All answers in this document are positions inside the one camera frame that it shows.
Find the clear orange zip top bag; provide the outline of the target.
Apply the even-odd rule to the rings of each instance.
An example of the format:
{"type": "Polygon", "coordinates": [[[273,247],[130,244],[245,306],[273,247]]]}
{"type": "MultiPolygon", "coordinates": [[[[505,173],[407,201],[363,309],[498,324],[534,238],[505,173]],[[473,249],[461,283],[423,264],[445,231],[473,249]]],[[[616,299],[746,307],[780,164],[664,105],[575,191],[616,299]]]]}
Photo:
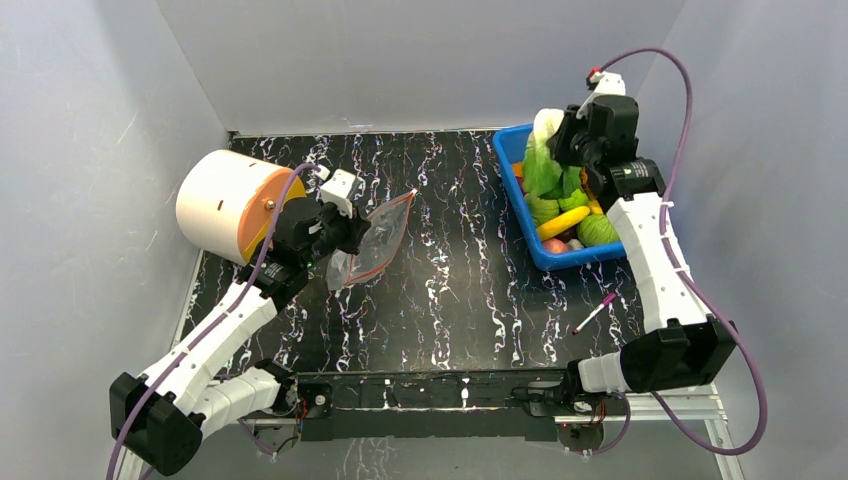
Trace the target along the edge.
{"type": "Polygon", "coordinates": [[[387,201],[367,218],[370,228],[357,254],[336,251],[327,264],[325,280],[330,291],[365,283],[380,275],[393,261],[408,224],[417,189],[387,201]]]}

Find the green toy lettuce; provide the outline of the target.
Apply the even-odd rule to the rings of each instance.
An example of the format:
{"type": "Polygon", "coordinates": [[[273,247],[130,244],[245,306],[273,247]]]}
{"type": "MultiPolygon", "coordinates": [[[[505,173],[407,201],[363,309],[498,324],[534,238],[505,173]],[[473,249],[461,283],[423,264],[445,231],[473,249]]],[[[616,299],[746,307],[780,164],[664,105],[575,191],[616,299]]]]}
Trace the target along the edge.
{"type": "Polygon", "coordinates": [[[581,188],[580,169],[555,161],[547,142],[559,130],[565,111],[543,108],[537,112],[527,137],[523,160],[523,189],[544,199],[564,199],[581,188]]]}

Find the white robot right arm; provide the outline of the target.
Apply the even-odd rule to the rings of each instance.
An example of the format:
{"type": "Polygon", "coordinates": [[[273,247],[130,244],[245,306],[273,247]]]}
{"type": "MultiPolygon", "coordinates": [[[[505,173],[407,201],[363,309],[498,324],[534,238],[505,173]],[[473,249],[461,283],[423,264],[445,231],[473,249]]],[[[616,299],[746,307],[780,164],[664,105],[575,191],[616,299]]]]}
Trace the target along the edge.
{"type": "Polygon", "coordinates": [[[662,218],[666,185],[652,160],[637,154],[639,107],[629,96],[600,95],[570,105],[549,140],[552,157],[578,167],[584,186],[612,224],[643,306],[643,334],[620,351],[568,364],[562,399],[590,413],[614,393],[650,393],[711,383],[735,348],[725,328],[681,279],[669,259],[679,248],[662,218]]]}

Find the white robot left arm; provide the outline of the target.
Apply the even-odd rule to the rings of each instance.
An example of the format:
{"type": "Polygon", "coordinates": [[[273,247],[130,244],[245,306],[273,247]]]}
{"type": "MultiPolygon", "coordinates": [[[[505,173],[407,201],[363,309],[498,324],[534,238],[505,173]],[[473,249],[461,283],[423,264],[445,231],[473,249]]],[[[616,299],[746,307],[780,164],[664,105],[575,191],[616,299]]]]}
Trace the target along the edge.
{"type": "Polygon", "coordinates": [[[270,359],[213,386],[240,346],[275,319],[307,285],[309,272],[337,251],[355,253],[370,223],[361,208],[312,198],[287,201],[221,302],[143,373],[109,388],[112,436],[153,469],[183,469],[201,443],[257,411],[289,416],[300,404],[293,374],[270,359]]]}

